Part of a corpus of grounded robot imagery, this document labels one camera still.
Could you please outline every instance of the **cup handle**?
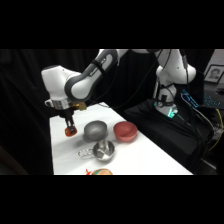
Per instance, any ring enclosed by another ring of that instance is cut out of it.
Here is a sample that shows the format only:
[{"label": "cup handle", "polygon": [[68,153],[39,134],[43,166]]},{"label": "cup handle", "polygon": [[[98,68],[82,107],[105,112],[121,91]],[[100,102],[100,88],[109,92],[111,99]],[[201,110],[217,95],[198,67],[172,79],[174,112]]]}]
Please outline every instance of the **cup handle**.
[{"label": "cup handle", "polygon": [[80,157],[85,157],[89,155],[93,155],[93,149],[82,150],[79,152]]}]

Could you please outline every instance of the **stainless steel measuring cup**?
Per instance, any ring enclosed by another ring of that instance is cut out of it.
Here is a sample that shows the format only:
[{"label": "stainless steel measuring cup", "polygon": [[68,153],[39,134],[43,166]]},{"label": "stainless steel measuring cup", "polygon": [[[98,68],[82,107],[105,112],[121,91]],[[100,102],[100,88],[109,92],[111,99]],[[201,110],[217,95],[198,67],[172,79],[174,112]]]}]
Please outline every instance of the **stainless steel measuring cup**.
[{"label": "stainless steel measuring cup", "polygon": [[93,149],[83,150],[79,152],[80,157],[94,155],[101,162],[106,162],[112,159],[115,153],[115,146],[112,142],[103,140],[98,142]]}]

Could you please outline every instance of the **table surface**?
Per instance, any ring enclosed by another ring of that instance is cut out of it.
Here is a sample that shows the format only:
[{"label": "table surface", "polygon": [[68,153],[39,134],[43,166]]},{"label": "table surface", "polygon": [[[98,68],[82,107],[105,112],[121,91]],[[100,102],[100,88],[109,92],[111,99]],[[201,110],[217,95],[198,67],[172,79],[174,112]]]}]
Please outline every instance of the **table surface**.
[{"label": "table surface", "polygon": [[[97,143],[84,135],[84,127],[95,120],[107,124],[105,139],[116,147],[115,155],[109,162],[100,162],[95,158],[83,160],[78,156],[79,151],[92,149]],[[117,140],[113,127],[124,118],[112,109],[94,105],[86,111],[75,112],[74,121],[78,134],[67,138],[64,119],[54,117],[50,120],[55,175],[86,175],[86,169],[94,171],[100,168],[107,168],[114,175],[192,175],[140,132],[130,143]]]}]

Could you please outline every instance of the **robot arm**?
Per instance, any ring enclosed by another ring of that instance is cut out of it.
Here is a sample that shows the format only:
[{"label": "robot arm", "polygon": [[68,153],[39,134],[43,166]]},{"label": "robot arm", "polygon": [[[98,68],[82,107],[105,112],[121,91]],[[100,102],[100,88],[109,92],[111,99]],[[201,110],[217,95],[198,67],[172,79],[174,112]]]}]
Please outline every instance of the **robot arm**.
[{"label": "robot arm", "polygon": [[[77,73],[67,70],[61,66],[52,66],[42,71],[42,77],[46,89],[50,93],[51,99],[46,101],[46,105],[59,110],[62,118],[65,118],[69,135],[74,135],[77,131],[74,127],[72,107],[74,103],[85,102],[89,100],[92,93],[103,78],[103,76],[115,65],[129,49],[100,49],[98,56],[87,67],[83,73]],[[132,49],[136,53],[148,54],[155,53],[158,56],[162,49]],[[157,76],[160,84],[167,88],[161,89],[156,109],[169,117],[174,116],[176,105],[173,97],[176,95],[176,89],[173,83],[186,84],[186,70],[189,70],[189,82],[191,82],[196,71],[184,60],[184,53],[179,49],[172,49],[169,62],[164,68],[169,55],[169,49],[164,49],[158,62],[160,64],[157,70]]]}]

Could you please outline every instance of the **black background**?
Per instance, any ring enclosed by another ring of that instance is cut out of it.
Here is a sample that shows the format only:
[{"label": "black background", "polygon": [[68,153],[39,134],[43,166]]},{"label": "black background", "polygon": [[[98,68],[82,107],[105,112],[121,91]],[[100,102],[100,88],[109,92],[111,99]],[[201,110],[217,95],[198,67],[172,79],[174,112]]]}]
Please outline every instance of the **black background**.
[{"label": "black background", "polygon": [[[189,64],[202,72],[213,52],[214,49],[186,49]],[[98,49],[0,49],[0,145],[29,174],[53,174],[49,118],[57,112],[44,105],[49,94],[41,71],[51,65],[61,65],[83,72],[97,54]],[[123,104],[135,92],[154,60],[153,54],[129,51],[120,62],[114,87],[100,102],[109,106]],[[157,67],[158,64],[132,101],[116,110],[119,114],[123,116],[125,109],[152,97]],[[115,71],[116,66],[100,81],[93,100],[107,90]]]}]

